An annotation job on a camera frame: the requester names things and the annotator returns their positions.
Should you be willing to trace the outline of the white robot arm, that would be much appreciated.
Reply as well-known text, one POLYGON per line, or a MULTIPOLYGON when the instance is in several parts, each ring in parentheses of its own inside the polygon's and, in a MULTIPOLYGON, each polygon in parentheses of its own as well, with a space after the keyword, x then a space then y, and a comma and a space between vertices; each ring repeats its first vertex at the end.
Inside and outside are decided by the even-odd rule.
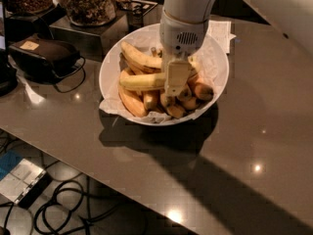
MULTIPOLYGON (((263 19, 313 54, 313 0, 244 0, 263 19)), ((178 95, 190 73, 187 58, 205 39, 215 0, 164 0, 159 37, 165 93, 178 95)))

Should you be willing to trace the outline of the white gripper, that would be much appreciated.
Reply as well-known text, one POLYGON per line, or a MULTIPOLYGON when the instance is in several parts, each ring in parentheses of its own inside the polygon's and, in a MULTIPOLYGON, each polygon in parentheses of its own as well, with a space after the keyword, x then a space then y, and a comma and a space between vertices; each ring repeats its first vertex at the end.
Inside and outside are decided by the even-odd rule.
POLYGON ((183 11, 178 16, 162 10, 159 37, 164 51, 162 71, 167 96, 178 96, 183 90, 192 70, 188 57, 201 48, 208 22, 208 10, 183 11))

